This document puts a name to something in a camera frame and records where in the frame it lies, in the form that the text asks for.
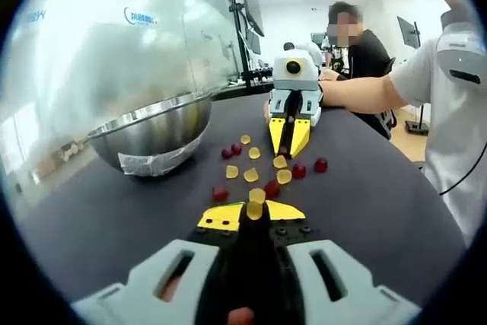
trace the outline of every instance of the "dark tabletop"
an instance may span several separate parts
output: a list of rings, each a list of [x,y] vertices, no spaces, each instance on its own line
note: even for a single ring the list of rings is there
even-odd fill
[[[213,103],[212,119],[193,158],[172,174],[150,180],[126,177],[101,159],[58,187],[22,222],[41,267],[68,300],[114,282],[176,238],[185,238],[213,206],[212,187],[226,185],[228,202],[275,177],[266,95]],[[223,147],[252,137],[240,157],[223,161]],[[262,157],[248,158],[249,146]],[[313,172],[318,157],[329,170]],[[464,251],[463,239],[440,196],[390,142],[351,113],[323,110],[309,145],[295,159],[308,175],[284,186],[279,202],[296,206],[310,223],[384,284],[417,304],[448,274]],[[225,179],[227,164],[240,176]],[[258,182],[243,172],[256,167]]]

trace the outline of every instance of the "stainless steel bowl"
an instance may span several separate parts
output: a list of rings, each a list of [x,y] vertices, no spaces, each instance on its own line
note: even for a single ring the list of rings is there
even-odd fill
[[[199,144],[210,119],[210,96],[184,94],[151,104],[105,123],[88,138],[102,159],[126,174],[165,174]]]

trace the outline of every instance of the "man in white shirt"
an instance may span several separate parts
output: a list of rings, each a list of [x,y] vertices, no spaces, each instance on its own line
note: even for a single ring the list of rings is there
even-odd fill
[[[441,19],[444,32],[455,32],[452,27],[459,24],[475,27],[462,0],[445,1],[452,11]],[[487,57],[485,68],[476,71],[484,79],[482,85],[453,81],[438,64],[437,44],[438,40],[425,42],[410,60],[382,78],[321,81],[323,105],[375,114],[431,103],[423,172],[443,196],[469,244],[487,197]]]

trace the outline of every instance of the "white wall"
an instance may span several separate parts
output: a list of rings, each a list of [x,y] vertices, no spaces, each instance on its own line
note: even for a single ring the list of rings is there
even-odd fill
[[[311,5],[264,8],[263,23],[266,36],[260,39],[262,55],[259,58],[273,65],[284,43],[310,42],[312,33],[325,31],[328,8],[317,11],[311,11]]]
[[[418,25],[422,43],[441,35],[441,15],[449,10],[444,0],[369,0],[361,5],[364,23],[373,30],[386,47],[390,57],[396,57],[396,65],[409,59],[415,52],[404,45],[397,16]],[[419,108],[408,106],[410,113],[419,118]],[[431,106],[425,105],[424,119],[429,121]]]

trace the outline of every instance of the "forearm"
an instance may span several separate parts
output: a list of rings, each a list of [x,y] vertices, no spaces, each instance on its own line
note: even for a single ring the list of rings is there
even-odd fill
[[[397,94],[389,75],[346,81],[321,81],[323,105],[345,107],[352,112],[375,114],[407,103]]]

